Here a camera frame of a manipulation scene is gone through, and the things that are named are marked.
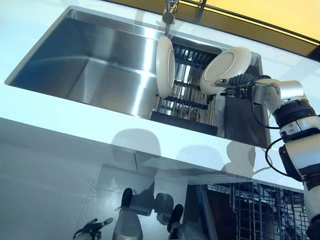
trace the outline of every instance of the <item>white countertop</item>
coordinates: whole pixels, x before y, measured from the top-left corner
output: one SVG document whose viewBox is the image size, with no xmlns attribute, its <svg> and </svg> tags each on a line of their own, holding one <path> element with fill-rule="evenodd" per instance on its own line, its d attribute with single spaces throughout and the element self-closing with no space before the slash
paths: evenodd
<svg viewBox="0 0 320 240">
<path fill-rule="evenodd" d="M 264 151 L 258 147 L 255 147 L 255 162 L 252 167 L 248 159 L 248 152 L 252 147 L 246 144 L 5 85 L 6 78 L 17 64 L 69 5 L 135 19 L 155 27 L 161 24 L 161 15 L 100 0 L 3 2 L 0 9 L 0 118 L 102 143 L 112 143 L 210 169 L 223 169 L 232 174 L 252 177 L 264 182 L 303 189 L 300 182 L 282 176 L 272 169 L 255 173 L 268 166 L 264 159 Z M 320 64 L 318 62 L 180 20 L 176 20 L 171 29 L 231 46 L 246 47 L 259 53 L 264 74 L 281 81 L 300 81 L 310 104 L 317 113 L 320 112 L 318 95 Z M 154 137 L 157 139 L 157 144 L 150 141 Z M 271 132 L 271 140 L 278 137 L 277 130 Z M 243 159 L 239 157 L 239 162 L 233 162 L 230 165 L 228 146 L 234 146 L 235 149 L 242 151 Z M 278 156 L 278 146 L 275 145 L 269 155 L 274 166 L 284 171 Z"/>
</svg>

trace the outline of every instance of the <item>dishwasher rack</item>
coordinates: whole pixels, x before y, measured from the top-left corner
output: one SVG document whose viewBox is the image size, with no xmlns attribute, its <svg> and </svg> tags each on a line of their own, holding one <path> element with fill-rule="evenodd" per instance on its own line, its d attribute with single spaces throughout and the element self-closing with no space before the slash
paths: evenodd
<svg viewBox="0 0 320 240">
<path fill-rule="evenodd" d="M 215 125 L 215 95 L 203 94 L 199 81 L 203 70 L 217 54 L 172 43 L 175 57 L 175 75 L 172 93 L 166 99 L 159 97 L 156 112 L 180 119 Z"/>
<path fill-rule="evenodd" d="M 303 193 L 259 183 L 208 185 L 230 195 L 237 240 L 309 240 Z"/>
</svg>

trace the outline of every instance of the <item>white plate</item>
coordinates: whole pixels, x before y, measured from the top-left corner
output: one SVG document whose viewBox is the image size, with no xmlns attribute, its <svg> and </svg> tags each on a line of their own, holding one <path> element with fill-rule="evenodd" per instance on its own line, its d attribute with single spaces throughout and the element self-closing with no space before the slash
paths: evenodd
<svg viewBox="0 0 320 240">
<path fill-rule="evenodd" d="M 156 49 L 156 83 L 159 95 L 167 98 L 174 87 L 175 80 L 175 52 L 169 38 L 161 36 Z"/>
<path fill-rule="evenodd" d="M 216 80 L 229 79 L 244 74 L 251 62 L 251 51 L 245 47 L 234 47 L 220 53 L 203 71 L 199 86 L 204 94 L 217 94 L 225 87 L 215 84 Z"/>
</svg>

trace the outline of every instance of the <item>sink basin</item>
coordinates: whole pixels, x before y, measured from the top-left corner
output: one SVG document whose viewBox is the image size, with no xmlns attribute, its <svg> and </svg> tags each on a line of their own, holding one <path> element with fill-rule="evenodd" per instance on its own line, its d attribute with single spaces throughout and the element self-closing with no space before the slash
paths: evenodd
<svg viewBox="0 0 320 240">
<path fill-rule="evenodd" d="M 6 83 L 148 118 L 157 104 L 160 35 L 152 28 L 70 9 Z"/>
<path fill-rule="evenodd" d="M 182 99 L 176 98 L 177 92 L 172 92 L 171 97 L 171 101 L 174 99 L 177 104 L 168 99 L 160 100 L 156 53 L 158 40 L 164 34 L 161 30 L 164 29 L 157 30 L 134 20 L 71 6 L 30 50 L 5 84 L 153 121 L 158 121 L 152 118 L 156 111 L 161 118 L 172 112 L 171 119 L 162 123 L 267 147 L 269 132 L 255 121 L 249 101 L 227 97 L 222 101 L 214 98 L 214 104 L 213 101 L 208 104 L 207 100 L 213 98 L 204 96 L 197 86 L 203 69 L 219 53 L 230 48 L 228 45 L 180 32 L 169 36 L 176 55 L 175 75 L 192 80 L 190 84 L 197 94 L 183 94 L 187 91 L 185 83 L 180 82 L 182 87 L 178 89 L 182 94 L 179 98 Z M 252 53 L 247 72 L 262 74 L 261 59 L 257 53 Z M 203 109 L 214 111 L 198 112 L 191 105 L 184 105 L 190 103 L 194 96 L 202 100 Z M 172 105 L 176 112 L 170 110 Z M 184 111 L 189 111 L 189 114 L 182 114 Z M 264 107 L 256 106 L 255 113 L 262 122 L 268 122 Z M 186 115 L 187 119 L 173 119 L 173 124 L 175 115 Z M 217 118 L 220 118 L 219 130 Z M 207 132 L 198 130 L 197 124 L 199 129 L 205 125 Z"/>
</svg>

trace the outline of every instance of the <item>dishwasher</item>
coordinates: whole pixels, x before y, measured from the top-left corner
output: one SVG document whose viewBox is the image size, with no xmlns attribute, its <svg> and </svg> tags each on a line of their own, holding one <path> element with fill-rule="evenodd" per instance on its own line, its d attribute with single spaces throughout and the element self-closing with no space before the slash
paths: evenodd
<svg viewBox="0 0 320 240">
<path fill-rule="evenodd" d="M 185 206 L 184 223 L 200 219 L 210 240 L 309 240 L 300 192 L 255 182 L 190 185 Z"/>
</svg>

